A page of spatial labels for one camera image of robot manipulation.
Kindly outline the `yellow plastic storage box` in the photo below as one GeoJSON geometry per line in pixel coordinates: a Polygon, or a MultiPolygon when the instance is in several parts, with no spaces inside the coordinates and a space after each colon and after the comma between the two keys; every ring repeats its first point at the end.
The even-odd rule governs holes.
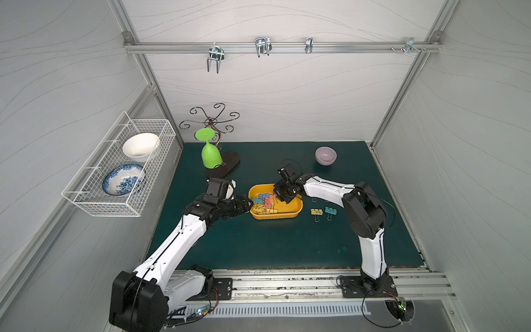
{"type": "Polygon", "coordinates": [[[250,188],[248,197],[254,203],[250,213],[255,219],[289,219],[302,211],[304,204],[300,196],[286,203],[279,200],[273,189],[273,184],[260,184],[250,188]]]}

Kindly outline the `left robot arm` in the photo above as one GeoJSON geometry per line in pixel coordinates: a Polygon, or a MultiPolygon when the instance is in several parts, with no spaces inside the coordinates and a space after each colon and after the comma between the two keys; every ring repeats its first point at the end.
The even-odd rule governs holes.
{"type": "Polygon", "coordinates": [[[214,291],[210,269],[195,265],[178,279],[171,276],[215,221],[250,212],[253,201],[247,196],[235,196],[235,188],[233,180],[211,178],[205,193],[184,208],[167,239],[133,272],[123,271],[114,279],[111,325],[124,331],[161,331],[197,322],[213,310],[208,305],[186,316],[183,305],[193,297],[210,300],[214,291]]]}

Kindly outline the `yellow binder clip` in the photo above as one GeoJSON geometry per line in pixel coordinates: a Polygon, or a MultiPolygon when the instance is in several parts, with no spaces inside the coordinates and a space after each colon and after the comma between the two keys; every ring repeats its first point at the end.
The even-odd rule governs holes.
{"type": "Polygon", "coordinates": [[[314,216],[314,222],[315,223],[319,223],[320,221],[320,217],[323,215],[323,210],[321,209],[316,209],[316,208],[312,208],[311,209],[311,215],[314,216]]]}

